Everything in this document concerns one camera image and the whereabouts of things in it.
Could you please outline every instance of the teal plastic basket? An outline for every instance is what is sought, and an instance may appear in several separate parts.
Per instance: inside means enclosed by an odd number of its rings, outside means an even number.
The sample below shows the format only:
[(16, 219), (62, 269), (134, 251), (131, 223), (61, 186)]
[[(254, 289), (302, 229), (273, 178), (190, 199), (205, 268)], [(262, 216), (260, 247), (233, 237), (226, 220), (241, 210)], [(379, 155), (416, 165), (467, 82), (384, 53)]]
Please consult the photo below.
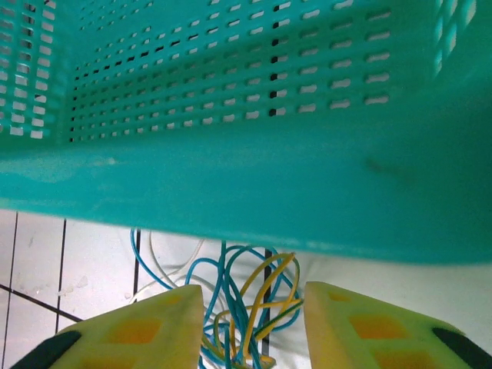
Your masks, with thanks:
[(2, 0), (0, 207), (492, 260), (492, 2)]

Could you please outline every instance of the blue wire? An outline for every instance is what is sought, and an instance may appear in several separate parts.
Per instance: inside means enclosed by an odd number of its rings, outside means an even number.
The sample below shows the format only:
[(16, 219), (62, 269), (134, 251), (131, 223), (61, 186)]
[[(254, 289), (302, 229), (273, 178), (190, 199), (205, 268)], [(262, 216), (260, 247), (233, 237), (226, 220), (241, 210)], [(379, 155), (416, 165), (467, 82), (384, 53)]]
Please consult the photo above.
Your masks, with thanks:
[(133, 253), (135, 254), (135, 257), (137, 258), (138, 263), (141, 265), (142, 268), (152, 277), (154, 280), (159, 283), (162, 287), (164, 287), (167, 290), (172, 290), (172, 287), (169, 286), (168, 284), (164, 283), (162, 279), (160, 279), (157, 275), (154, 274), (153, 271), (150, 270), (150, 268), (146, 265), (146, 263), (142, 260), (140, 253), (137, 250), (137, 245), (135, 244), (135, 229), (132, 229), (130, 231), (130, 240), (131, 240), (131, 248), (133, 249)]
[[(131, 248), (135, 254), (135, 257), (137, 258), (138, 263), (144, 268), (144, 270), (156, 281), (158, 282), (162, 287), (171, 290), (172, 287), (167, 285), (166, 283), (163, 282), (157, 275), (155, 275), (150, 268), (146, 265), (146, 263), (142, 260), (141, 255), (139, 254), (137, 250), (137, 246), (135, 244), (135, 230), (132, 229), (130, 233), (130, 239), (131, 239)], [(248, 316), (248, 310), (246, 309), (246, 306), (244, 305), (241, 293), (238, 289), (238, 286), (235, 284), (234, 280), (231, 278), (231, 269), (232, 265), (236, 261), (239, 256), (241, 256), (243, 253), (250, 253), (256, 256), (257, 258), (261, 259), (262, 261), (266, 260), (266, 257), (259, 252), (255, 250), (255, 248), (260, 248), (258, 246), (231, 246), (229, 248), (226, 247), (225, 241), (222, 241), (221, 243), (221, 256), (218, 261), (215, 261), (210, 258), (199, 258), (195, 260), (189, 270), (188, 273), (186, 274), (186, 279), (185, 279), (185, 284), (190, 284), (191, 281), (191, 276), (193, 275), (193, 271), (195, 268), (202, 263), (205, 264), (210, 264), (217, 268), (218, 272), (218, 277), (217, 277), (217, 282), (215, 285), (214, 292), (212, 294), (212, 298), (210, 301), (210, 304), (208, 305), (208, 308), (205, 312), (204, 316), (204, 335), (211, 340), (216, 346), (220, 346), (223, 349), (225, 349), (225, 360), (217, 357), (214, 353), (206, 349), (205, 347), (201, 348), (201, 356), (198, 362), (198, 367), (200, 369), (206, 369), (204, 365), (204, 357), (206, 357), (208, 360), (215, 364), (219, 364), (222, 366), (225, 366), (226, 369), (232, 368), (232, 362), (235, 363), (240, 363), (244, 364), (244, 358), (243, 358), (243, 351), (244, 351), (244, 346), (247, 344), (248, 345), (248, 352), (251, 354), (252, 360), (253, 360), (253, 367), (254, 369), (261, 369), (261, 357), (258, 352), (258, 343), (256, 339), (254, 338), (254, 335), (251, 337), (251, 340), (246, 343), (244, 341), (241, 341), (240, 344), (240, 350), (238, 351), (238, 354), (236, 357), (233, 357), (231, 359), (231, 353), (230, 353), (230, 344), (228, 343), (229, 341), (229, 329), (230, 329), (230, 324), (229, 323), (219, 323), (218, 327), (220, 331), (223, 331), (225, 334), (225, 343), (223, 344), (222, 342), (215, 342), (215, 337), (213, 334), (208, 334), (210, 330), (214, 329), (213, 324), (206, 325), (208, 320), (210, 319), (210, 316), (214, 310), (214, 307), (217, 303), (218, 295), (220, 294), (220, 291), (222, 290), (224, 292), (224, 296), (226, 298), (227, 304), (228, 304), (228, 309), (231, 312), (231, 319), (234, 321), (236, 328), (239, 330), (241, 338), (244, 340), (244, 336), (246, 333), (246, 330), (248, 329), (248, 322), (249, 322), (249, 316)], [(273, 255), (278, 254), (277, 250), (274, 248), (269, 248), (271, 250), (271, 253)], [(235, 252), (231, 258), (229, 259), (227, 265), (225, 264), (225, 258), (226, 255), (232, 251), (237, 251)], [(270, 268), (274, 271), (279, 265), (281, 264), (281, 261), (276, 261), (274, 263), (270, 263)], [(278, 277), (275, 280), (274, 287), (271, 290), (271, 295), (268, 298), (268, 302), (274, 301), (276, 294), (281, 286), (281, 283), (284, 282), (289, 288), (293, 287), (292, 282), (285, 276), (284, 272), (280, 273)], [(299, 293), (296, 290), (294, 293), (294, 296), (296, 299), (299, 298)], [(265, 319), (267, 316), (267, 313), (270, 309), (263, 309), (258, 326), (254, 329), (254, 331), (258, 331), (261, 329), (264, 324), (265, 324)], [(273, 329), (273, 331), (280, 331), (282, 329), (285, 329), (286, 327), (289, 327), (292, 325), (299, 317), (300, 311), (296, 311), (295, 314), (292, 316), (292, 318), (285, 324), (282, 324), (281, 326), (277, 326)]]

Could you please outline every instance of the tile grout line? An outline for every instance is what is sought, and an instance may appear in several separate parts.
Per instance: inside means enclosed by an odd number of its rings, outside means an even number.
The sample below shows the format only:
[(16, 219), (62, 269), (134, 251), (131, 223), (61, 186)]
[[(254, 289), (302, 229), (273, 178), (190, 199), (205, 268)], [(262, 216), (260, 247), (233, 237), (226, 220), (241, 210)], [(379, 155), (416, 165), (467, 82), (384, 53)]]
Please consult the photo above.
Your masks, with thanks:
[(8, 331), (8, 315), (10, 314), (10, 299), (12, 296), (12, 279), (14, 276), (14, 257), (15, 257), (15, 241), (17, 240), (17, 224), (18, 224), (18, 211), (15, 213), (15, 227), (14, 227), (14, 241), (12, 243), (12, 263), (10, 265), (10, 280), (8, 281), (9, 291), (7, 300), (7, 315), (5, 316), (5, 336), (3, 340), (3, 352), (2, 352), (2, 369), (5, 364), (5, 352), (7, 349), (7, 331)]
[(4, 286), (3, 284), (0, 284), (0, 290), (7, 291), (9, 294), (14, 294), (15, 296), (18, 296), (20, 298), (23, 298), (24, 300), (27, 300), (29, 302), (32, 302), (33, 304), (38, 305), (41, 308), (44, 308), (46, 310), (50, 310), (51, 312), (56, 313), (56, 314), (60, 314), (62, 317), (66, 317), (67, 319), (69, 319), (71, 321), (74, 321), (75, 323), (78, 323), (79, 321), (83, 321), (84, 320), (84, 319), (81, 319), (79, 317), (76, 317), (76, 316), (74, 316), (72, 314), (69, 314), (66, 311), (57, 309), (54, 306), (51, 306), (49, 304), (46, 304), (43, 301), (37, 300), (35, 298), (32, 298), (31, 296), (29, 296), (27, 294), (23, 294), (22, 292), (13, 290), (13, 289), (11, 289), (11, 288), (9, 288), (7, 286)]
[[(141, 230), (137, 230), (137, 251), (140, 254), (140, 240), (141, 240)], [(140, 264), (138, 263), (137, 258), (135, 258), (135, 272), (133, 274), (133, 295), (138, 292), (138, 271), (140, 269)]]
[[(67, 234), (67, 220), (63, 220), (63, 235), (61, 237), (61, 255), (60, 255), (60, 280), (58, 282), (58, 300), (56, 302), (56, 308), (60, 310), (60, 303), (62, 301), (62, 296), (60, 296), (60, 291), (62, 290), (62, 280), (63, 280), (63, 259), (65, 258), (65, 235)], [(58, 333), (58, 328), (60, 325), (60, 313), (56, 313), (56, 323), (55, 323), (55, 334)]]
[[(271, 253), (270, 250), (265, 249), (264, 256), (266, 259), (271, 258), (272, 255), (273, 254)], [(270, 274), (271, 274), (271, 267), (270, 265), (267, 265), (264, 269), (264, 281), (266, 281), (267, 278), (270, 277)], [(263, 297), (264, 303), (267, 303), (268, 300), (270, 299), (270, 293), (271, 293), (271, 288), (269, 287)], [(268, 323), (270, 320), (270, 309), (267, 309), (265, 319), (266, 319), (265, 323)], [(264, 356), (269, 356), (270, 354), (270, 335), (263, 338), (263, 341), (261, 342), (261, 354)]]

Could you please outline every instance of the electrical wire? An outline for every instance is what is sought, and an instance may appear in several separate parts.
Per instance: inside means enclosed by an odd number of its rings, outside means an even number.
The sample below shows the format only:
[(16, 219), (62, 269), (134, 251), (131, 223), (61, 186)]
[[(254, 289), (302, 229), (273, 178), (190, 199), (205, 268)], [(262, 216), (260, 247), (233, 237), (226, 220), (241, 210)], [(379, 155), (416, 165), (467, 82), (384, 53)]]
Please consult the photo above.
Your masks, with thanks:
[[(183, 279), (184, 284), (190, 284), (192, 281), (198, 282), (212, 292), (210, 303), (204, 307), (204, 330), (198, 367), (206, 369), (206, 363), (213, 368), (220, 366), (226, 367), (226, 369), (272, 368), (276, 364), (275, 359), (260, 355), (258, 342), (273, 331), (289, 327), (299, 317), (304, 301), (298, 293), (300, 267), (297, 259), (295, 259), (294, 254), (279, 254), (273, 248), (269, 249), (273, 256), (265, 258), (256, 251), (259, 247), (240, 245), (227, 247), (225, 241), (221, 243), (221, 255), (218, 261), (210, 258), (197, 258), (203, 243), (204, 240), (197, 243), (197, 247), (186, 263), (178, 266), (175, 271), (166, 273), (158, 263), (153, 245), (150, 242), (151, 259), (161, 274), (161, 277), (158, 277), (138, 253), (135, 244), (135, 230), (132, 230), (131, 246), (135, 257), (154, 281), (141, 288), (130, 302), (133, 303), (138, 300), (154, 284), (159, 284), (164, 289), (170, 290), (178, 288), (177, 282)], [(231, 270), (236, 260), (245, 253), (254, 255), (262, 262), (239, 289), (231, 277)], [(218, 276), (215, 285), (194, 274), (195, 269), (200, 264), (209, 264), (217, 269)], [(294, 275), (288, 272), (289, 264), (295, 266)], [(270, 267), (271, 274), (260, 287), (253, 304), (247, 306), (244, 302), (244, 295), (255, 278), (266, 267)], [(179, 274), (186, 268), (188, 269), (186, 275), (179, 276), (174, 280), (170, 278), (170, 276)], [(277, 298), (277, 292), (282, 284), (287, 285), (290, 292), (286, 298)], [(268, 300), (264, 302), (264, 296), (268, 289), (271, 289), (271, 294)], [(277, 316), (266, 321), (266, 317), (269, 316), (268, 312), (272, 308), (278, 308), (279, 312)], [(214, 312), (217, 309), (220, 309), (218, 314)], [(286, 318), (288, 321), (279, 325)]]

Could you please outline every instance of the white tile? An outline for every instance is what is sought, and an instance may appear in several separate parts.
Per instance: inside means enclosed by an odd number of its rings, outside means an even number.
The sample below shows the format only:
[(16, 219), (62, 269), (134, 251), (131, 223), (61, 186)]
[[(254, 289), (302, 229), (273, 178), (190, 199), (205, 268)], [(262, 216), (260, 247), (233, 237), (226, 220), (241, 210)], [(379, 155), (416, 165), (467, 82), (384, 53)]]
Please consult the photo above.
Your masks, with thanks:
[(135, 257), (129, 229), (67, 221), (61, 309), (87, 319), (128, 303)]
[(63, 219), (19, 213), (12, 288), (56, 306)]
[(278, 367), (311, 369), (303, 314), (284, 331), (270, 335), (269, 355), (277, 361)]
[(15, 211), (0, 210), (0, 284), (9, 286), (15, 233)]
[(58, 332), (63, 331), (65, 328), (76, 324), (74, 321), (67, 319), (66, 317), (60, 317), (58, 321)]
[(11, 367), (43, 340), (55, 334), (56, 314), (12, 295), (4, 367)]
[[(3, 345), (5, 344), (5, 323), (7, 322), (8, 292), (0, 290), (0, 355), (3, 355)], [(2, 356), (0, 356), (0, 367), (2, 366)]]
[[(147, 266), (149, 266), (154, 273), (159, 275), (159, 271), (151, 259), (150, 247), (152, 245), (155, 256), (161, 267), (166, 272), (171, 273), (188, 261), (199, 241), (199, 238), (181, 234), (142, 231), (140, 255)], [(138, 286), (142, 287), (151, 281), (153, 281), (152, 277), (147, 274), (143, 268), (140, 268), (138, 271)]]

